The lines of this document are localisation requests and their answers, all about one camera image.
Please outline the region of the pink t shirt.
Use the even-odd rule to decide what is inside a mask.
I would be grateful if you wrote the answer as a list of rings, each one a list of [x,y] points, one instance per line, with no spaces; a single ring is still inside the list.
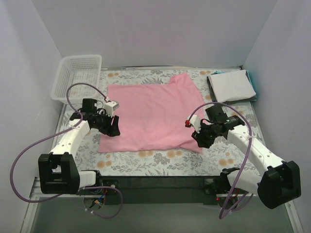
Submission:
[[[172,76],[167,84],[111,84],[108,96],[120,105],[115,115],[121,134],[102,135],[100,153],[170,149],[201,153],[185,121],[204,100],[187,73]]]

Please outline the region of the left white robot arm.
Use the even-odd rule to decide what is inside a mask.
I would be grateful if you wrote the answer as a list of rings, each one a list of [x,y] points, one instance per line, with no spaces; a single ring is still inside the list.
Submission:
[[[97,108],[95,99],[83,99],[82,107],[69,119],[69,128],[57,145],[38,159],[40,188],[44,194],[76,194],[87,188],[92,194],[103,190],[103,181],[97,170],[79,171],[75,156],[85,136],[91,129],[109,137],[119,136],[119,108],[116,101],[108,101]]]

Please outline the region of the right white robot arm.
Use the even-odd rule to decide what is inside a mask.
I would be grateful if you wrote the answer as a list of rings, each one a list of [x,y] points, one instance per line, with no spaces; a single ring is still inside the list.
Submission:
[[[242,167],[225,168],[210,187],[217,193],[231,193],[236,188],[259,197],[269,209],[301,196],[300,169],[294,161],[286,162],[252,136],[251,126],[241,114],[228,116],[222,103],[213,102],[206,109],[208,119],[192,113],[185,121],[193,127],[192,138],[200,148],[210,148],[217,137],[223,137],[245,154],[259,175],[244,172]]]

